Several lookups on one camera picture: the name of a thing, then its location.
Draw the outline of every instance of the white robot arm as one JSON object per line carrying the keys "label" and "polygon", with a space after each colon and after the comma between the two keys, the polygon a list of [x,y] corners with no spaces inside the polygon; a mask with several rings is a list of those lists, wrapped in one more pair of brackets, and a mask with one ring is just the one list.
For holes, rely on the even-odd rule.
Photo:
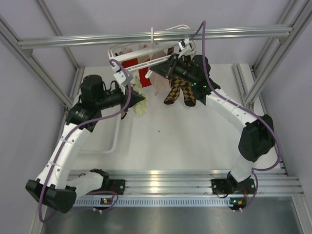
{"label": "white robot arm", "polygon": [[[128,92],[124,92],[116,81],[113,83],[115,89],[112,89],[111,84],[111,88],[106,90],[106,85],[103,85],[102,78],[98,75],[86,76],[83,79],[79,102],[69,110],[61,138],[50,160],[38,177],[26,184],[26,190],[36,201],[66,213],[80,196],[94,190],[109,190],[112,180],[109,179],[108,173],[99,169],[93,169],[85,176],[71,181],[67,181],[67,178],[79,150],[94,130],[96,119],[101,117],[101,110],[116,105],[124,106],[127,102]],[[128,108],[142,100],[144,97],[132,90]],[[93,121],[80,125],[88,120]],[[120,183],[116,187],[122,185],[124,188],[124,180],[114,182]]]}
{"label": "white robot arm", "polygon": [[[207,73],[210,72],[208,59],[206,60]],[[219,189],[214,184],[218,179],[212,180],[213,192],[218,194],[247,193],[253,194],[253,180],[249,179],[252,169],[258,158],[266,154],[274,145],[275,139],[264,124],[254,115],[239,108],[240,104],[233,101],[219,85],[214,83],[210,78],[210,83],[215,91],[225,98],[222,99],[209,87],[204,73],[203,57],[196,55],[192,61],[185,56],[172,54],[167,61],[152,66],[151,71],[158,73],[167,79],[179,77],[192,84],[194,97],[204,105],[211,107],[226,118],[241,134],[238,149],[240,156],[229,172],[227,179],[220,182]],[[270,116],[261,117],[273,130],[273,121]]]}

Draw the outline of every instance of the white wall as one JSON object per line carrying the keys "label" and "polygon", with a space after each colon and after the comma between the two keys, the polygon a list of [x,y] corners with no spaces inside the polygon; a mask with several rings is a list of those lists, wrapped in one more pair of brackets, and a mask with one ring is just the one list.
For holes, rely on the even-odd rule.
{"label": "white wall", "polygon": [[[53,36],[33,0],[0,2],[0,14],[20,37]],[[75,71],[61,49],[35,51],[48,72],[69,93]],[[27,233],[38,203],[25,190],[51,156],[62,109],[0,40],[0,233]]]}
{"label": "white wall", "polygon": [[[0,14],[20,38],[54,36],[34,0],[0,1]],[[63,50],[60,48],[34,50],[34,55],[62,90],[69,93],[75,71]]]}
{"label": "white wall", "polygon": [[282,62],[264,94],[290,174],[299,176],[312,209],[312,23]]}
{"label": "white wall", "polygon": [[[275,24],[288,0],[46,0],[64,35],[155,31],[179,24],[193,29]],[[211,63],[253,64],[266,39],[206,42]],[[108,65],[109,46],[72,47],[83,66]]]}

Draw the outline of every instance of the red cloth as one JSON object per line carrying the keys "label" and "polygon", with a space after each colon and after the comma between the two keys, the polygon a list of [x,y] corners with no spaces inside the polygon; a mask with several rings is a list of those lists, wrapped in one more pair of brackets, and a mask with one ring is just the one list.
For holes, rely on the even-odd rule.
{"label": "red cloth", "polygon": [[148,67],[140,69],[138,71],[138,73],[140,75],[140,82],[141,82],[143,88],[152,85],[150,79],[145,78],[147,71],[148,71]]}
{"label": "red cloth", "polygon": [[[134,65],[137,65],[137,64],[138,64],[138,61],[137,61],[136,58],[133,58],[131,60],[127,60],[127,61],[124,61],[124,62],[121,63],[121,65],[124,68],[131,67],[131,66],[134,66]],[[148,71],[148,67],[140,69],[138,71],[138,74],[140,76],[140,82],[141,82],[143,88],[152,85],[150,79],[145,78],[145,75],[146,75],[147,71]]]}

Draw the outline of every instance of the argyle sock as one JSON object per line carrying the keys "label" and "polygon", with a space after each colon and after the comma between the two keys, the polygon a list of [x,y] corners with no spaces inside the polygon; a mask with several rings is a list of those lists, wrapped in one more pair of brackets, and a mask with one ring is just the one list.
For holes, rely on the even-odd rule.
{"label": "argyle sock", "polygon": [[126,109],[125,111],[121,112],[121,120],[123,120],[126,115],[128,114],[128,109]]}
{"label": "argyle sock", "polygon": [[196,105],[196,99],[192,92],[192,87],[188,82],[183,81],[181,83],[181,88],[184,96],[184,103],[187,106],[195,106]]}
{"label": "argyle sock", "polygon": [[171,105],[173,104],[177,98],[180,95],[180,88],[181,88],[181,79],[179,78],[174,78],[171,80],[171,91],[170,93],[167,95],[166,99],[164,100],[164,103],[166,105]]}

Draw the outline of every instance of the beige cloth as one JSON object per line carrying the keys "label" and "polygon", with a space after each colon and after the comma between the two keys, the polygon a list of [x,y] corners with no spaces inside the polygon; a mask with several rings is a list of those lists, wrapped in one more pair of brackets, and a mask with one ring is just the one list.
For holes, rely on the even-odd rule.
{"label": "beige cloth", "polygon": [[[151,60],[158,59],[166,55],[167,54],[164,51],[159,51],[152,55]],[[169,80],[165,79],[164,77],[158,75],[155,72],[152,72],[149,78],[150,78],[152,85],[155,86],[155,89],[156,89],[155,95],[157,95],[158,92],[171,91]]]}
{"label": "beige cloth", "polygon": [[143,101],[138,102],[131,109],[135,113],[136,116],[143,116],[147,112],[147,95],[143,93],[143,88],[140,82],[140,76],[138,71],[132,73],[133,79],[131,81],[132,88],[134,91],[137,91],[139,94],[145,97]]}

